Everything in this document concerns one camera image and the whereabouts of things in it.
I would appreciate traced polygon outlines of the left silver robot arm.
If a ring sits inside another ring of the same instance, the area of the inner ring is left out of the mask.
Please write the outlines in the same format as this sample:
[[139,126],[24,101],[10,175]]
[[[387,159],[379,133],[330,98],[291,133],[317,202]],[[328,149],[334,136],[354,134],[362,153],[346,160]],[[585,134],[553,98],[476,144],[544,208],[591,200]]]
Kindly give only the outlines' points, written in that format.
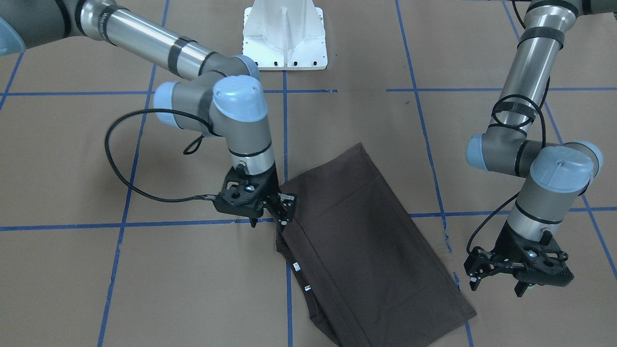
[[500,98],[484,133],[467,145],[467,163],[524,178],[506,203],[513,207],[492,250],[467,244],[464,269],[471,290],[484,278],[511,274],[516,296],[535,285],[568,286],[574,279],[555,235],[578,196],[599,176],[602,152],[588,141],[546,140],[542,106],[565,35],[583,15],[614,13],[614,0],[532,0]]

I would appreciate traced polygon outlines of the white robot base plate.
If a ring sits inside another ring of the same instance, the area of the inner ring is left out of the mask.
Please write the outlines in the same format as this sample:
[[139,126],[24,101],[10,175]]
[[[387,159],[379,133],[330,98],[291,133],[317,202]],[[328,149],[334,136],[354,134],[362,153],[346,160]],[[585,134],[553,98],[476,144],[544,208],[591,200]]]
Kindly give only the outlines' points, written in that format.
[[324,13],[312,0],[256,0],[243,20],[242,53],[259,70],[327,68]]

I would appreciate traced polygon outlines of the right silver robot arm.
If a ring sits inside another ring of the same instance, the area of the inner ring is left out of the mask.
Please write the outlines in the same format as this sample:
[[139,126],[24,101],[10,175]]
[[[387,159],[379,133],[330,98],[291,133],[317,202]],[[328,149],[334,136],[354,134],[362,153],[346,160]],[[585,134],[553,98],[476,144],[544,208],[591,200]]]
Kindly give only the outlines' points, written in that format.
[[[106,132],[107,160],[130,190],[165,203],[209,200],[219,213],[247,217],[252,227],[268,211],[279,233],[291,223],[297,196],[280,191],[268,104],[251,58],[213,51],[114,0],[3,0],[0,14],[1,55],[87,37],[125,49],[183,79],[161,84],[151,108],[119,117]],[[111,134],[122,121],[150,113],[202,138],[225,139],[232,167],[219,193],[167,199],[142,191],[121,175],[110,151]]]

